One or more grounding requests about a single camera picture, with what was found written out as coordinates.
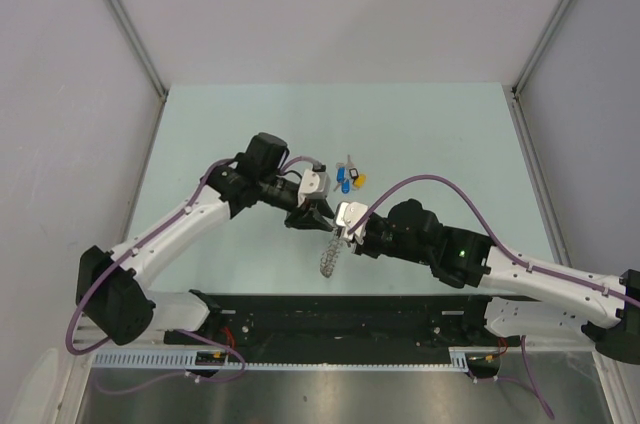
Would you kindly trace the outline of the aluminium frame post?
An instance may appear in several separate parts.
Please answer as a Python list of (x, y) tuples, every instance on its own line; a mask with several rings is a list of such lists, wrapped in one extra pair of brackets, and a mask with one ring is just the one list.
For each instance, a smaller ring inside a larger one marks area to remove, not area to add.
[(577, 0), (558, 0), (554, 5), (549, 18), (545, 22), (542, 31), (529, 53), (522, 69), (519, 71), (516, 80), (511, 85), (511, 93), (516, 99), (519, 98), (526, 88), (534, 71), (545, 56), (552, 40), (559, 32), (564, 20), (567, 18), (569, 11), (576, 1)]
[(165, 102), (168, 96), (168, 88), (164, 84), (147, 47), (131, 19), (123, 0), (103, 0), (106, 8), (119, 28), (134, 59), (138, 62), (147, 81), (153, 88), (157, 97)]

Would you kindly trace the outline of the yellow key tag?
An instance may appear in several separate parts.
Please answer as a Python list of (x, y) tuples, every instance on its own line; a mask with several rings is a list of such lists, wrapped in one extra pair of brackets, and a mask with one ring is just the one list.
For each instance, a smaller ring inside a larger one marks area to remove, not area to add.
[(353, 180), (353, 188), (361, 189), (363, 185), (366, 183), (367, 176), (365, 174), (359, 175), (357, 178)]

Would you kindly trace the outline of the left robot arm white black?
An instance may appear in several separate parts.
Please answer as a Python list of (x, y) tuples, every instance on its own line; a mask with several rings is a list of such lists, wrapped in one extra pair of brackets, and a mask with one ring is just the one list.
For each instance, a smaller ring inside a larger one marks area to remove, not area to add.
[(221, 331), (214, 304), (196, 291), (153, 292), (152, 283), (197, 239), (257, 203), (285, 212), (289, 229), (332, 231), (331, 177), (320, 161), (305, 161), (309, 166), (298, 181), (289, 180), (285, 174), (295, 161), (287, 143), (258, 133), (245, 151), (214, 162), (191, 196), (148, 230), (108, 251), (86, 250), (79, 262), (67, 347), (79, 351), (73, 337), (82, 316), (104, 333), (105, 342), (119, 346), (147, 331), (187, 331), (199, 343), (214, 341)]

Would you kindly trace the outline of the silver key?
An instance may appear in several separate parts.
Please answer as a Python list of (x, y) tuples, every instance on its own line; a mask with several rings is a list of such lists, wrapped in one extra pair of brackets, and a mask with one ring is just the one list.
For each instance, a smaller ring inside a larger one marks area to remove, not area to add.
[(348, 154), (348, 155), (347, 155), (347, 158), (346, 158), (346, 161), (345, 161), (345, 162), (338, 162), (338, 163), (336, 164), (336, 185), (334, 186), (334, 191), (335, 191), (335, 192), (337, 192), (337, 191), (340, 191), (340, 192), (341, 192), (341, 190), (340, 190), (340, 186), (341, 186), (341, 184), (339, 184), (339, 183), (337, 182), (337, 170), (338, 170), (340, 167), (342, 167), (342, 166), (345, 166), (345, 167), (347, 168), (347, 175), (348, 175), (348, 179), (347, 179), (346, 181), (349, 181), (349, 182), (350, 182), (350, 192), (351, 192), (351, 187), (352, 187), (352, 181), (353, 181), (353, 180), (350, 178), (350, 170), (351, 170), (351, 169), (355, 169), (355, 165), (354, 165), (354, 163), (353, 163), (353, 161), (352, 161), (352, 159), (351, 159), (351, 155), (350, 155), (350, 154)]

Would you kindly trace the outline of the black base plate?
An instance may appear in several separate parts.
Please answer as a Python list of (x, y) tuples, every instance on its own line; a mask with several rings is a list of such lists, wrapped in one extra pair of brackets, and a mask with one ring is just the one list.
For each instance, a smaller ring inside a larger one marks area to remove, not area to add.
[(515, 349), (487, 329), (481, 295), (212, 295), (199, 328), (167, 344), (230, 344), (250, 364), (442, 364), (453, 347)]

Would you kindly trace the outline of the upper blue key tag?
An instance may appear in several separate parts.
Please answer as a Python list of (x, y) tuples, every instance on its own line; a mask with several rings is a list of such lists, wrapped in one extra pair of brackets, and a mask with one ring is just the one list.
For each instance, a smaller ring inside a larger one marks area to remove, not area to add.
[(342, 184), (347, 179), (348, 179), (347, 168), (345, 166), (342, 166), (337, 170), (337, 182), (339, 184)]

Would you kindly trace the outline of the metal disc with keyrings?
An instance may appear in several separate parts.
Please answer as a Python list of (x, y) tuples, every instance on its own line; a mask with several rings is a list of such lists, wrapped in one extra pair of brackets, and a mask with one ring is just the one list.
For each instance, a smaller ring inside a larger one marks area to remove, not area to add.
[(339, 236), (334, 236), (323, 252), (320, 259), (319, 270), (324, 278), (330, 278), (332, 276), (343, 245), (344, 241)]

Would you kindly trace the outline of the right aluminium frame post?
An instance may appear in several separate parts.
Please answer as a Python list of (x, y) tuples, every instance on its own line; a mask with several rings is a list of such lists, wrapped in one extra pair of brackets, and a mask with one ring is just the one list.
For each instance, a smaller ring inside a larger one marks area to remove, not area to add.
[(545, 22), (542, 31), (529, 53), (522, 69), (519, 71), (516, 80), (511, 85), (511, 93), (516, 99), (519, 98), (526, 88), (534, 71), (545, 56), (552, 40), (559, 32), (564, 20), (567, 18), (569, 11), (576, 1), (577, 0), (558, 0), (554, 5), (549, 18)]

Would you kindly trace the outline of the left aluminium frame post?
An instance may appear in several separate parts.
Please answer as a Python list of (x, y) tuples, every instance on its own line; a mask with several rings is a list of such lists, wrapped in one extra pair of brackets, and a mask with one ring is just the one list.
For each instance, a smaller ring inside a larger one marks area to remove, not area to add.
[(131, 19), (123, 0), (103, 0), (106, 8), (119, 28), (134, 59), (138, 62), (147, 81), (153, 88), (157, 97), (165, 102), (168, 96), (168, 88), (164, 84), (147, 47)]

